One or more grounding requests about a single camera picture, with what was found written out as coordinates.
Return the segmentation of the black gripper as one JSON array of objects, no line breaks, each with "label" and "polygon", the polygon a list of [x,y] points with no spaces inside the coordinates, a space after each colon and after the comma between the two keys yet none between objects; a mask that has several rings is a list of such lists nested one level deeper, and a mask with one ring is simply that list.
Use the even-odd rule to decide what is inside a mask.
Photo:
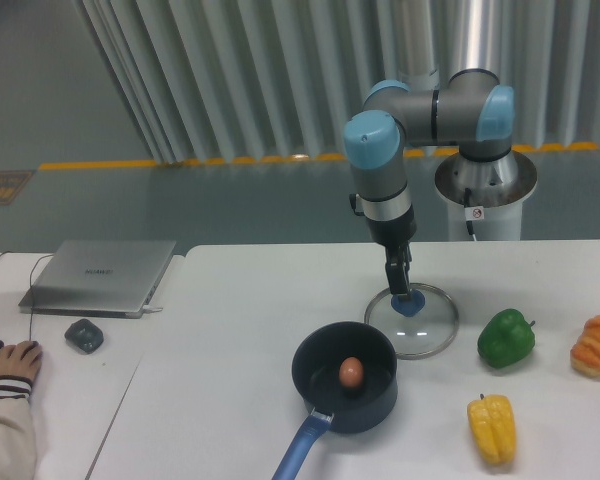
[{"label": "black gripper", "polygon": [[414,209],[392,220],[376,221],[367,219],[372,240],[384,247],[399,247],[404,244],[404,259],[389,258],[385,263],[385,273],[389,291],[394,297],[400,299],[410,298],[409,264],[413,257],[408,241],[416,233],[416,219]]}]

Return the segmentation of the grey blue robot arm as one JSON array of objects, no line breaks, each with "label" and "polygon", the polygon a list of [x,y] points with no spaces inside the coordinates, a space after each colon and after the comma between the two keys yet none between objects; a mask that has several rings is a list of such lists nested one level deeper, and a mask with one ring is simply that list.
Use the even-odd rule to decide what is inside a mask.
[{"label": "grey blue robot arm", "polygon": [[404,149],[456,145],[462,171],[475,167],[480,176],[494,172],[501,185],[517,176],[511,152],[514,90],[496,73],[502,4],[464,1],[458,14],[447,88],[416,92],[400,81],[383,80],[343,130],[356,187],[349,197],[351,208],[384,247],[389,290],[404,300],[411,297],[409,243],[416,232]]}]

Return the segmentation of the striped cream sleeve forearm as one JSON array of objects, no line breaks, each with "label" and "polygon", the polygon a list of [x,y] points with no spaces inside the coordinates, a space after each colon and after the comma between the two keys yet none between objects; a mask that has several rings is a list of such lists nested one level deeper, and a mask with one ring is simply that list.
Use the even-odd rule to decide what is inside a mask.
[{"label": "striped cream sleeve forearm", "polygon": [[0,479],[33,479],[37,449],[29,398],[32,382],[0,376]]}]

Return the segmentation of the person's hand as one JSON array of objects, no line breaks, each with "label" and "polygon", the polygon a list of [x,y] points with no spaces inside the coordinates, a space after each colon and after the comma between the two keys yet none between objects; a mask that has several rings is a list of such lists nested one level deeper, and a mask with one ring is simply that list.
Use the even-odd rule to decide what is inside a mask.
[{"label": "person's hand", "polygon": [[0,350],[0,379],[16,378],[33,385],[42,364],[42,347],[37,341],[5,345]]}]

